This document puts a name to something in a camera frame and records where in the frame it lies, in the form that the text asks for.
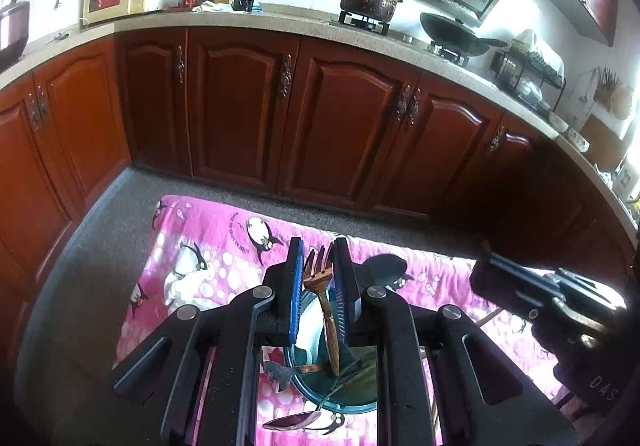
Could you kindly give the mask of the gold wooden fork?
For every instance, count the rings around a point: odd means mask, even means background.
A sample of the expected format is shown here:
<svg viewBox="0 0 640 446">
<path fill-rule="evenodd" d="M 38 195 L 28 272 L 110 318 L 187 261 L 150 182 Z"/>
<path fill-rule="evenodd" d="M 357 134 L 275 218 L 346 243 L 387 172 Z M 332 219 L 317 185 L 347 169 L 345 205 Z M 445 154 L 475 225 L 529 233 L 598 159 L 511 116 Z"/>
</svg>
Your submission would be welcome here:
<svg viewBox="0 0 640 446">
<path fill-rule="evenodd" d="M 307 291 L 315 294 L 321 304 L 326 349 L 332 372 L 337 377 L 341 373 L 340 339 L 328 295 L 332 279 L 333 266 L 329 262 L 326 247 L 322 246 L 318 251 L 311 251 L 303 270 L 303 286 Z"/>
</svg>

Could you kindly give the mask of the small steel spoon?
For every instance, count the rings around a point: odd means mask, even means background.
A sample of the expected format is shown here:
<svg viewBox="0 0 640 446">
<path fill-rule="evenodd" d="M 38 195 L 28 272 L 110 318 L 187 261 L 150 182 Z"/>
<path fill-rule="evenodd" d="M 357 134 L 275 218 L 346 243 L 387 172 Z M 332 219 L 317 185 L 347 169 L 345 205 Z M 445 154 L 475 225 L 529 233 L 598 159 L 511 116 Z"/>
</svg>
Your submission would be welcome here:
<svg viewBox="0 0 640 446">
<path fill-rule="evenodd" d="M 379 254 L 367 258 L 362 267 L 369 272 L 375 284 L 390 287 L 394 290 L 402 288 L 413 276 L 407 273 L 407 262 L 396 254 Z"/>
</svg>

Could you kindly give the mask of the white floral utensil holder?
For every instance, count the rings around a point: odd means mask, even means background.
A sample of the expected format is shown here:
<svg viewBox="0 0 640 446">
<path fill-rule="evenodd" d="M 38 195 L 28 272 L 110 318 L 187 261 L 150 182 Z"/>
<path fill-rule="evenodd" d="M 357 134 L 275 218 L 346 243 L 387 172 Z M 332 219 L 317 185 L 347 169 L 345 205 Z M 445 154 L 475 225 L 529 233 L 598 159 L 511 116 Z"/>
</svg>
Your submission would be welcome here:
<svg viewBox="0 0 640 446">
<path fill-rule="evenodd" d="M 340 343 L 341 377 L 331 369 L 326 348 L 326 333 L 320 302 L 315 294 L 304 291 L 300 298 L 300 318 L 296 341 L 284 349 L 288 367 L 317 365 L 318 372 L 296 374 L 293 385 L 306 400 L 336 414 L 366 414 L 378 402 L 378 352 L 374 346 L 350 348 Z"/>
</svg>

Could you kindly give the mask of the white ceramic spoon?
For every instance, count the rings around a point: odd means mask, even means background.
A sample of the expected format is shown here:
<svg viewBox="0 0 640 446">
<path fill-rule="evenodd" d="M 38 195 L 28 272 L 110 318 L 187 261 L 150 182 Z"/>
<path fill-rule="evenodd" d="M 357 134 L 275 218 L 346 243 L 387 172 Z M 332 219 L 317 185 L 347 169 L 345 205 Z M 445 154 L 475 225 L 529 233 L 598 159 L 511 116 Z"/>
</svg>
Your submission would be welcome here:
<svg viewBox="0 0 640 446">
<path fill-rule="evenodd" d="M 304 292 L 293 355 L 296 365 L 326 364 L 329 361 L 321 304 L 315 294 Z"/>
</svg>

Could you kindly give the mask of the steel fork wooden handle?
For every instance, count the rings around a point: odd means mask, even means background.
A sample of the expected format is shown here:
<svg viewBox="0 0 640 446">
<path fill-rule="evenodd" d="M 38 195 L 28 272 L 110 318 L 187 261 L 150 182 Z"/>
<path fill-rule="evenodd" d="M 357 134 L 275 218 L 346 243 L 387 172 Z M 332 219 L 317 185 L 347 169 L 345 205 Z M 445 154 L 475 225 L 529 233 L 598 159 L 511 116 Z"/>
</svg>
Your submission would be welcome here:
<svg viewBox="0 0 640 446">
<path fill-rule="evenodd" d="M 300 374 L 315 374 L 324 370 L 323 365 L 300 365 L 285 366 L 278 362 L 265 362 L 263 365 L 264 373 L 269 382 L 273 385 L 277 392 L 285 391 L 290 385 L 294 377 Z"/>
</svg>

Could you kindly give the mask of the wooden kitchen cabinets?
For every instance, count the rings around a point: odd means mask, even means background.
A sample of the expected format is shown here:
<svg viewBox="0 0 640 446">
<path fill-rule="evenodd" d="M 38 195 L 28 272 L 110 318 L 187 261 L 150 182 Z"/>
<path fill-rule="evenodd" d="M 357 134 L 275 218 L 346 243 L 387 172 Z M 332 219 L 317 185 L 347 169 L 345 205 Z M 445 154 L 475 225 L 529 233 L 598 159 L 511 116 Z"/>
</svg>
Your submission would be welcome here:
<svg viewBox="0 0 640 446">
<path fill-rule="evenodd" d="M 460 71 L 277 31 L 174 27 L 67 45 L 1 83 L 9 318 L 130 163 L 476 232 L 621 286 L 634 231 L 562 138 Z"/>
</svg>

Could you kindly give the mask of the pink penguin cloth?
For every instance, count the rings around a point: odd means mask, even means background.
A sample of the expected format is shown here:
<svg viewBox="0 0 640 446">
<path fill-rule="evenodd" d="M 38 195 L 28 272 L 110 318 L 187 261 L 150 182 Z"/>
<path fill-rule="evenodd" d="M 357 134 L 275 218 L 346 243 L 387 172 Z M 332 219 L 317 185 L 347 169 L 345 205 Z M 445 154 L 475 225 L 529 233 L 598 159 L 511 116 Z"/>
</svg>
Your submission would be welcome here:
<svg viewBox="0 0 640 446">
<path fill-rule="evenodd" d="M 257 213 L 202 199 L 167 195 L 158 200 L 152 219 L 152 252 L 129 298 L 129 308 L 117 343 L 123 360 L 168 315 L 184 304 L 201 310 L 228 304 L 238 294 L 258 286 L 268 266 L 285 260 L 293 237 L 306 250 L 328 246 L 332 232 L 268 218 Z M 434 310 L 454 304 L 473 320 L 486 320 L 485 333 L 549 398 L 561 391 L 552 369 L 555 357 L 533 338 L 529 324 L 472 293 L 472 258 L 382 244 L 358 237 L 347 240 L 352 262 L 362 264 L 379 254 L 396 254 L 413 276 L 397 291 L 408 303 Z M 164 302 L 163 285 L 170 272 L 183 274 L 174 302 Z"/>
</svg>

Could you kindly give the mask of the white crumpled tissue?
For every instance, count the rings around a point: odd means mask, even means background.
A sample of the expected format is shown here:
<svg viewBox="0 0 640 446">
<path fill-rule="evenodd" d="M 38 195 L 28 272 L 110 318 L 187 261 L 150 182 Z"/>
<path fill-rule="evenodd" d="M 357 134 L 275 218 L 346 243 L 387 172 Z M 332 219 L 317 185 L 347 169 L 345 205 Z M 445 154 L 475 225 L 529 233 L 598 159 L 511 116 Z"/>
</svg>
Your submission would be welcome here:
<svg viewBox="0 0 640 446">
<path fill-rule="evenodd" d="M 166 276 L 163 285 L 164 302 L 166 305 L 170 305 L 174 302 L 176 295 L 179 293 L 181 281 L 183 281 L 184 278 L 186 278 L 186 276 L 176 272 L 170 272 Z"/>
</svg>

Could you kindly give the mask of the black dish rack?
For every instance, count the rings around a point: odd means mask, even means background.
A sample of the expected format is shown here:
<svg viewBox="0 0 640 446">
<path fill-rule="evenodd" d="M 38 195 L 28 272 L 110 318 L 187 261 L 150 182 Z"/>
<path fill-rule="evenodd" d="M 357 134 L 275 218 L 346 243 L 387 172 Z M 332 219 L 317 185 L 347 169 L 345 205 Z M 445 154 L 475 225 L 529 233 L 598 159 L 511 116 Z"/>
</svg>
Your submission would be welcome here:
<svg viewBox="0 0 640 446">
<path fill-rule="evenodd" d="M 500 91 L 541 116 L 555 110 L 566 87 L 562 76 L 517 50 L 497 50 L 490 70 Z"/>
</svg>

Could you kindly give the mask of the black wok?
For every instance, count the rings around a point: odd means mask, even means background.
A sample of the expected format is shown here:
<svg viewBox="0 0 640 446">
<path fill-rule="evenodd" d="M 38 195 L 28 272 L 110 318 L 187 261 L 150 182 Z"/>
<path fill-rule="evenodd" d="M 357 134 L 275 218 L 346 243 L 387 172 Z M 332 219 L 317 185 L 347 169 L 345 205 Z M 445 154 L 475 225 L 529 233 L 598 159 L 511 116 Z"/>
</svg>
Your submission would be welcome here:
<svg viewBox="0 0 640 446">
<path fill-rule="evenodd" d="M 461 22 L 444 16 L 420 13 L 420 23 L 432 41 L 462 57 L 484 55 L 491 47 L 503 48 L 507 42 L 493 38 L 479 38 Z"/>
</svg>

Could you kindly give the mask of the rice cooker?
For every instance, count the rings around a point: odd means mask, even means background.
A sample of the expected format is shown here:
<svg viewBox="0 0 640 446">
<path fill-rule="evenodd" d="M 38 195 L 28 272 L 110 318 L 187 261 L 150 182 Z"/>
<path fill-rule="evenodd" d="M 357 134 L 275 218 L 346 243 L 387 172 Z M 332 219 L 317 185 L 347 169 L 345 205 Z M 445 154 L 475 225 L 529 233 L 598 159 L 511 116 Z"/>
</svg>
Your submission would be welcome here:
<svg viewBox="0 0 640 446">
<path fill-rule="evenodd" d="M 29 2 L 1 0 L 0 68 L 13 66 L 22 56 L 29 37 Z"/>
</svg>

